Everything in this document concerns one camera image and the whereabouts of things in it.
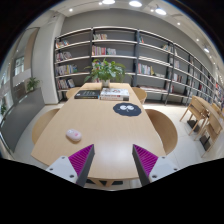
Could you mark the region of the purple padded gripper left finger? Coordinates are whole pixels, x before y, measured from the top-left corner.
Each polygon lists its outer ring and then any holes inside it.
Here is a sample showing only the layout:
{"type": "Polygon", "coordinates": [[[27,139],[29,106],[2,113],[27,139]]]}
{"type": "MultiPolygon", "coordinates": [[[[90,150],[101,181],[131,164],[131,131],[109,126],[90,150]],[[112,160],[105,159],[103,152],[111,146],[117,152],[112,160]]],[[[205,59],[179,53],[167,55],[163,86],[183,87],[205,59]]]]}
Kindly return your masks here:
{"type": "Polygon", "coordinates": [[[78,152],[59,157],[47,171],[83,187],[95,155],[94,145],[91,144],[78,152]]]}

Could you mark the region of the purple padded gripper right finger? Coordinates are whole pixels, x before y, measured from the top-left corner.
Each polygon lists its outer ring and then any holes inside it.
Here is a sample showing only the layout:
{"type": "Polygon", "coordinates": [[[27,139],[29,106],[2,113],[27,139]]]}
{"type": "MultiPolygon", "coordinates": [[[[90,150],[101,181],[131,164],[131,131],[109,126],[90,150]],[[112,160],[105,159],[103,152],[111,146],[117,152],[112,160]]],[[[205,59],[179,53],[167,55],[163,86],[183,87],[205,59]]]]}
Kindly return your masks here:
{"type": "Polygon", "coordinates": [[[142,186],[146,186],[178,170],[166,156],[156,156],[146,149],[134,144],[132,155],[142,186]]]}

